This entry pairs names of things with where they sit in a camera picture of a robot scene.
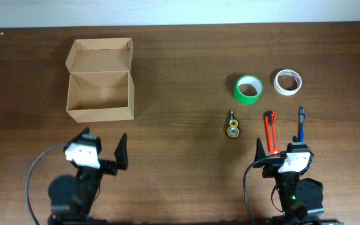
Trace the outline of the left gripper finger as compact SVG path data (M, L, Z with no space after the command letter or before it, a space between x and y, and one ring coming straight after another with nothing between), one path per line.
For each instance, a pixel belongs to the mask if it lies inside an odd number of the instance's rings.
M121 170L127 170L129 166L128 162L128 151L127 151L127 139L128 135L124 133L117 145L114 152L116 158L117 168Z
M74 137L71 140L71 143L76 143L76 144L89 144L89 139L88 139L88 134L90 132L90 128L89 127L85 127L83 131L80 132L80 134L78 134L76 137Z

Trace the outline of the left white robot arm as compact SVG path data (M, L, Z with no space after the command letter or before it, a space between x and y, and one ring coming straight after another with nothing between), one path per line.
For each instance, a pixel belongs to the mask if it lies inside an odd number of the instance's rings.
M49 224L107 224L105 219L89 216L101 190L103 176L115 176L128 168L128 135L124 133L114 151L115 160L100 159L101 139L85 128L64 145L66 160L76 169L75 176L62 175L51 182L48 195L51 200Z

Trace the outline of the green tape roll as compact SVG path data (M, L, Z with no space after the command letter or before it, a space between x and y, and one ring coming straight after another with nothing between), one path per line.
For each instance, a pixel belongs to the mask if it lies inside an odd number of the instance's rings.
M253 75L245 75L237 80L234 97L241 104L251 105L259 99L263 89L264 86L259 78Z

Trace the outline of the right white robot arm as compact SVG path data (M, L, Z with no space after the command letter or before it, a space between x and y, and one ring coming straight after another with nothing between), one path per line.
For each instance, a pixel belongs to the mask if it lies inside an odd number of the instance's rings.
M267 156L260 139L256 142L253 168L262 169L264 179L273 178L272 190L279 194L280 216L269 224L320 224L323 207L323 184L317 180L301 179L310 168L314 154L303 142L290 142L283 152Z

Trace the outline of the brown cardboard box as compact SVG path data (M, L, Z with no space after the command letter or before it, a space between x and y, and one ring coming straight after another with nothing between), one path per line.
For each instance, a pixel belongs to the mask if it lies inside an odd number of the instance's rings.
M76 39L66 59L66 112L77 123L133 120L130 37Z

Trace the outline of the white masking tape roll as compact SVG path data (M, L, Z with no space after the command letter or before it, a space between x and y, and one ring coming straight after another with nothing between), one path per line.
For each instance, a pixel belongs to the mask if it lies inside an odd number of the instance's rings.
M275 90L284 96L296 94L302 87L303 80L301 76L291 69L280 70L273 80Z

